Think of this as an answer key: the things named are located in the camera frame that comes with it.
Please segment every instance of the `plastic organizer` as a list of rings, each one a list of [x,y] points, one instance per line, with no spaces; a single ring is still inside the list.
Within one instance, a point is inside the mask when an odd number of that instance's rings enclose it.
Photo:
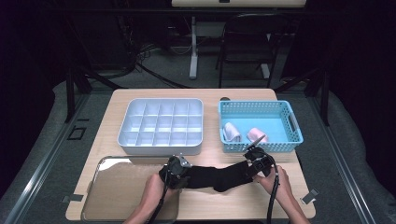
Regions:
[[[231,122],[241,134],[240,142],[227,142],[223,127]],[[220,101],[219,132],[224,152],[242,152],[251,141],[247,134],[258,128],[268,142],[258,144],[268,152],[291,152],[303,141],[297,119],[287,101]]]
[[[203,114],[199,99],[134,99],[118,142],[128,155],[196,155],[201,151]]]

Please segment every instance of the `black cable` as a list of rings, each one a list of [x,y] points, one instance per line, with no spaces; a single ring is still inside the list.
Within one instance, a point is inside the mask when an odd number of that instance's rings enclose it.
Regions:
[[[168,187],[169,187],[169,183],[170,183],[170,181],[168,181],[168,173],[169,173],[169,172],[170,172],[169,170],[166,172],[166,174],[165,174],[165,180],[163,181],[163,195],[161,196],[161,199],[160,199],[160,201],[158,202],[158,205],[157,205],[157,207],[155,208],[154,213],[152,214],[150,220],[148,221],[148,224],[151,224],[151,223],[154,222],[155,217],[160,213],[161,208],[163,207],[163,201],[164,201],[164,198],[165,198],[165,195],[166,195],[166,191],[168,191]]]
[[[169,87],[172,87],[172,88],[181,88],[181,89],[192,89],[192,87],[179,84],[179,83],[177,83],[177,82],[174,82],[174,81],[172,81],[172,80],[170,80],[170,79],[168,79],[168,78],[166,78],[166,77],[163,77],[163,76],[161,76],[161,75],[159,75],[159,74],[157,74],[157,73],[155,73],[155,72],[149,70],[147,67],[145,67],[145,66],[144,66],[143,64],[141,64],[141,63],[136,63],[136,65],[139,66],[140,68],[142,68],[144,71],[146,71],[146,72],[149,73],[150,75],[152,75],[152,76],[158,78],[161,82],[163,82],[164,84],[168,85]]]
[[[128,74],[132,73],[133,71],[134,71],[134,67],[133,66],[129,66],[129,67],[127,67],[125,69],[122,69],[121,71],[119,71],[118,73],[115,73],[115,74],[111,74],[111,75],[103,75],[103,74],[101,74],[101,77],[105,77],[107,79],[125,77]]]
[[[274,180],[274,186],[273,190],[271,192],[271,197],[270,197],[270,202],[268,204],[268,210],[267,210],[267,224],[271,224],[271,219],[272,219],[272,211],[274,207],[274,201],[276,197],[276,192],[277,192],[277,187],[279,186],[279,171],[277,170],[276,162],[273,157],[268,155],[266,152],[264,154],[271,160],[272,164],[274,165],[275,169],[275,180]]]

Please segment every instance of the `blue plastic basket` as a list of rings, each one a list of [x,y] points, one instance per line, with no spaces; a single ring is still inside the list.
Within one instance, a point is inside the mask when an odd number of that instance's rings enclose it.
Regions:
[[[227,142],[223,127],[231,122],[241,134],[240,142]],[[251,143],[247,137],[252,128],[268,136],[259,143],[267,152],[291,152],[303,141],[297,119],[287,101],[220,101],[219,132],[224,152],[243,152]]]

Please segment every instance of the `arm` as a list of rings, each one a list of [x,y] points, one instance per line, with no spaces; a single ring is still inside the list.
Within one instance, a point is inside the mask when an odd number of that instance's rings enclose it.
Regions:
[[[276,200],[283,210],[285,210],[291,223],[309,223],[303,210],[293,196],[288,174],[281,166],[277,166],[277,169],[279,172],[279,186],[277,188]],[[271,174],[267,177],[255,175],[254,180],[260,183],[271,194],[275,180],[275,169],[272,168]]]
[[[169,189],[166,192],[164,200],[167,201],[173,194],[178,192],[177,189]],[[146,186],[143,191],[140,204],[132,212],[132,214],[123,222],[124,224],[143,224],[157,208],[158,202],[163,195],[163,181],[158,174],[148,177]]]

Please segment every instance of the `white compartment tray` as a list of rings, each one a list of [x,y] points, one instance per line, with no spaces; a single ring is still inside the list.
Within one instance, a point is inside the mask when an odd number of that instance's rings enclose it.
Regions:
[[[129,155],[196,155],[204,106],[194,98],[138,98],[127,108],[118,142]]]

